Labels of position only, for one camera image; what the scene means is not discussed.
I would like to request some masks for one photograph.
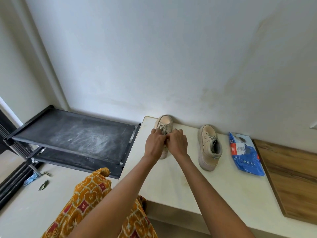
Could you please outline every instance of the person's left hand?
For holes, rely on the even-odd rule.
[[[162,155],[165,139],[166,136],[162,135],[159,128],[153,128],[151,134],[145,142],[144,156],[152,158],[153,161],[157,162]]]

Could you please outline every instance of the beige sneaker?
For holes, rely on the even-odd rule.
[[[160,116],[154,125],[154,128],[159,128],[162,131],[162,134],[166,135],[172,132],[173,129],[173,120],[169,115],[162,115]],[[160,157],[160,160],[165,159],[167,157],[168,148],[164,144],[163,152]]]
[[[214,128],[209,124],[203,125],[198,131],[198,141],[200,145],[199,165],[204,170],[213,171],[222,154],[222,146]]]

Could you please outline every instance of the brown wood surface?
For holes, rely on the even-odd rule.
[[[283,215],[317,224],[317,154],[253,142]]]

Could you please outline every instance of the white label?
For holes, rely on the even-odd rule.
[[[244,143],[236,143],[237,155],[244,155]]]

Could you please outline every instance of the hand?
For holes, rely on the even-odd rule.
[[[174,158],[177,160],[179,157],[187,155],[187,138],[183,134],[183,130],[174,129],[171,133],[167,134],[166,146]]]
[[[144,156],[150,157],[155,163],[160,159],[166,136],[162,135],[161,130],[152,129],[151,134],[145,142]]]

